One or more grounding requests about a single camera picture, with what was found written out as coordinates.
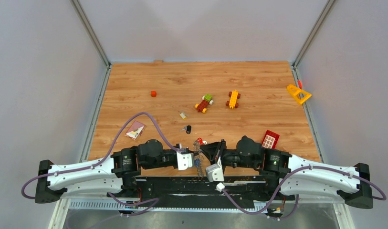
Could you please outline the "red key tag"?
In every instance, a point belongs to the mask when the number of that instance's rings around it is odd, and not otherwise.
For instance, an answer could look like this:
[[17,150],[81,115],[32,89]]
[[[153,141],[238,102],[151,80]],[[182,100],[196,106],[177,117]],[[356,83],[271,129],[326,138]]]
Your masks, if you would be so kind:
[[197,139],[197,142],[198,142],[200,145],[206,145],[206,144],[207,144],[207,141],[203,140],[202,138],[198,138],[198,139]]

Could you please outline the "blue key tag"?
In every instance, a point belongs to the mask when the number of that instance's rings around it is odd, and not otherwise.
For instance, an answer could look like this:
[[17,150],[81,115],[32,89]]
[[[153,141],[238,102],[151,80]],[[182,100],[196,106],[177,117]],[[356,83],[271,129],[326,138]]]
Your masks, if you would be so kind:
[[195,165],[195,167],[197,167],[197,168],[201,167],[201,160],[200,160],[200,159],[195,159],[195,160],[194,160],[194,165]]

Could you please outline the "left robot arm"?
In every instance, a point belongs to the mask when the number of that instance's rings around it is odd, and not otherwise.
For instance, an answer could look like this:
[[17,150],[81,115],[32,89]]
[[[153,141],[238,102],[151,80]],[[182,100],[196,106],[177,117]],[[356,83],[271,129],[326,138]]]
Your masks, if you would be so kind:
[[137,193],[133,178],[142,169],[173,167],[186,170],[194,166],[194,151],[188,148],[164,149],[158,140],[124,148],[107,159],[100,158],[69,165],[56,165],[50,160],[39,163],[35,203],[56,202],[84,193],[122,193],[132,197]]

